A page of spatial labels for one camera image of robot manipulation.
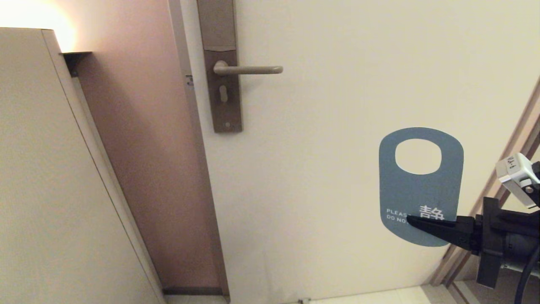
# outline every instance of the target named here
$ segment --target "robotic arm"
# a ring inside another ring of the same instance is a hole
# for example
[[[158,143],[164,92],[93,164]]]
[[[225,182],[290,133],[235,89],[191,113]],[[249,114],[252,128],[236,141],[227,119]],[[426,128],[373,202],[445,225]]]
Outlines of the robotic arm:
[[[497,177],[526,207],[540,207],[540,162],[518,153],[499,161]],[[476,282],[495,288],[501,267],[522,272],[516,293],[521,303],[530,274],[539,276],[540,211],[531,214],[501,210],[499,200],[485,197],[483,214],[458,216],[456,221],[407,216],[413,227],[480,257]]]

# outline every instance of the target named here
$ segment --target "baseboard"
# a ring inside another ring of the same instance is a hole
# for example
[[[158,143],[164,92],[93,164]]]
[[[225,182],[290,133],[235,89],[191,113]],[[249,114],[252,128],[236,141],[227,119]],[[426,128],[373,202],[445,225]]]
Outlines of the baseboard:
[[[224,295],[220,287],[168,287],[165,295]]]

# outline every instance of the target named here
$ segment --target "black cable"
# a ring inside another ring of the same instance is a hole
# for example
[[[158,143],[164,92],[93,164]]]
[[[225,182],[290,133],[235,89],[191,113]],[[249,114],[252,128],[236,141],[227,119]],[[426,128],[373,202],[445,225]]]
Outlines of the black cable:
[[[536,245],[535,251],[532,253],[532,255],[529,258],[529,261],[527,262],[527,265],[525,268],[523,268],[523,272],[521,273],[521,277],[519,278],[519,283],[517,284],[516,289],[516,297],[514,298],[514,304],[521,304],[521,301],[523,300],[523,292],[525,291],[525,285],[527,285],[527,281],[529,280],[529,275],[531,274],[531,271],[535,264],[538,262],[538,258],[540,257],[540,244]]]

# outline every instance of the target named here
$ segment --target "chinese character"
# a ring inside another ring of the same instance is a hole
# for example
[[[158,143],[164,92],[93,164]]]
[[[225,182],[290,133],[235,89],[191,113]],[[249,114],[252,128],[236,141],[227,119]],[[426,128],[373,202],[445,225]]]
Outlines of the chinese character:
[[[437,208],[429,208],[426,205],[420,206],[420,217],[427,219],[444,220],[442,210]]]

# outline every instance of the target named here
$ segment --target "lever handle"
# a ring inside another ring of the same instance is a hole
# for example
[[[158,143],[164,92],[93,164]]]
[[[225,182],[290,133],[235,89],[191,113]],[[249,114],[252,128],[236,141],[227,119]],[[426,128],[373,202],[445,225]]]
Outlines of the lever handle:
[[[214,73],[220,76],[243,75],[243,74],[281,74],[283,67],[229,67],[229,65],[219,60],[214,65]]]

